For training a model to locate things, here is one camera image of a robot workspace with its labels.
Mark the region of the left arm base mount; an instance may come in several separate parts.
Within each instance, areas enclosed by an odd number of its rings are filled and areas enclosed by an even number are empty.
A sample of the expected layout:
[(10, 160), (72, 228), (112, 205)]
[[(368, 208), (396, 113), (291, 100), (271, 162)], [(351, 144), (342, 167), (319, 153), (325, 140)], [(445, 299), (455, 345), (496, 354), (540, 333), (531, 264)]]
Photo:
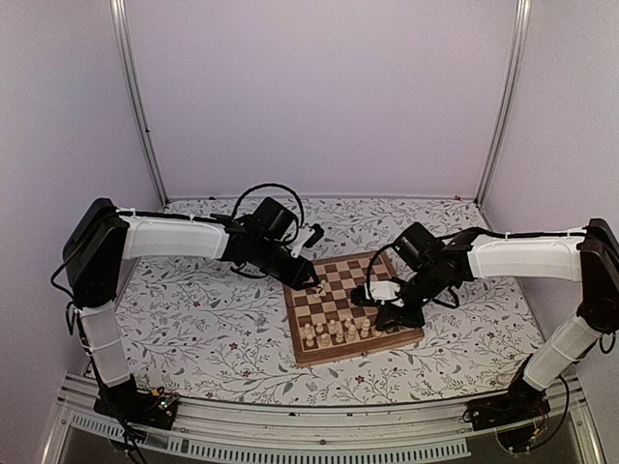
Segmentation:
[(171, 430), (175, 422), (178, 400), (176, 391), (158, 387), (140, 390), (133, 377), (115, 387), (102, 385), (94, 405), (100, 415), (163, 430)]

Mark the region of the light chess queen piece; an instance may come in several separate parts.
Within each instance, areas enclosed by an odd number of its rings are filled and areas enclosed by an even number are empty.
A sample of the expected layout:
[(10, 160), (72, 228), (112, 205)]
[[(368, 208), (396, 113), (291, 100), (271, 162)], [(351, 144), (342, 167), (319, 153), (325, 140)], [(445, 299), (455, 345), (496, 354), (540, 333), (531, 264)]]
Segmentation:
[(366, 339), (368, 337), (370, 337), (370, 327), (371, 327), (371, 322), (368, 318), (366, 318), (363, 322), (362, 322), (362, 326), (361, 326), (361, 330), (360, 330), (360, 338), (361, 339)]

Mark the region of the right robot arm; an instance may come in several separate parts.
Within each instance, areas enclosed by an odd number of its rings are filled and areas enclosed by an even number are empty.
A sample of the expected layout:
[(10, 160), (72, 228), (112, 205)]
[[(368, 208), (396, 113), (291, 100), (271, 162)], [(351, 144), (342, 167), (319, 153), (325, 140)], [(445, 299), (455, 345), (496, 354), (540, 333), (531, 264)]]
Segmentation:
[(618, 242), (607, 222), (556, 232), (498, 233), (481, 227), (437, 237), (415, 222), (387, 247), (408, 266), (409, 279), (365, 278), (362, 297), (379, 308), (376, 327), (417, 328), (423, 309), (464, 282), (492, 277), (547, 279), (580, 286), (581, 300), (521, 366), (500, 401), (507, 421), (521, 421), (545, 390), (606, 334), (618, 331)]

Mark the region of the light chess king piece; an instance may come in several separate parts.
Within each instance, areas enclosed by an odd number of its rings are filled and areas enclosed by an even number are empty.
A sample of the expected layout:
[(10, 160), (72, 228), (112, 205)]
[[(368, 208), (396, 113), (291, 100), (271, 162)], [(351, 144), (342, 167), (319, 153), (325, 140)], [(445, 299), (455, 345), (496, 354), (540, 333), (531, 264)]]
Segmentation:
[(357, 338), (357, 329), (354, 324), (348, 326), (347, 332), (345, 334), (345, 339), (348, 343), (352, 343)]

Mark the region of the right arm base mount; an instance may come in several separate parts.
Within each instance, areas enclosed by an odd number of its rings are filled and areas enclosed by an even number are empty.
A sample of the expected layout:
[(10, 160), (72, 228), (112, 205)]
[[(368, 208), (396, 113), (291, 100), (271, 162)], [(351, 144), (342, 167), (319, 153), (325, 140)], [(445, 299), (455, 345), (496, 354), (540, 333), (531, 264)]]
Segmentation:
[(550, 406), (544, 391), (538, 391), (522, 379), (515, 379), (507, 391), (466, 403), (462, 420), (474, 431), (513, 425), (520, 427), (499, 432), (497, 439), (504, 450), (521, 453), (531, 450), (546, 426)]

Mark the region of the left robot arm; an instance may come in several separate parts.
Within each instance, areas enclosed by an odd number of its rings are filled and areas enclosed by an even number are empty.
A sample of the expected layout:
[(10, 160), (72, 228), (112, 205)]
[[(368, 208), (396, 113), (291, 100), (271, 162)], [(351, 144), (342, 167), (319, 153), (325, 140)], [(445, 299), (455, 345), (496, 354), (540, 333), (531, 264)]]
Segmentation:
[(78, 223), (62, 251), (58, 270), (68, 284), (65, 319), (79, 331), (82, 347), (107, 388), (105, 401), (124, 420), (143, 412), (143, 398), (127, 384), (132, 379), (116, 322), (117, 287), (124, 262), (144, 257), (198, 257), (231, 264), (242, 275), (246, 266), (293, 290), (318, 284), (313, 264), (303, 256), (323, 238), (319, 224), (309, 225), (267, 197), (240, 217), (208, 217), (141, 212), (98, 198)]

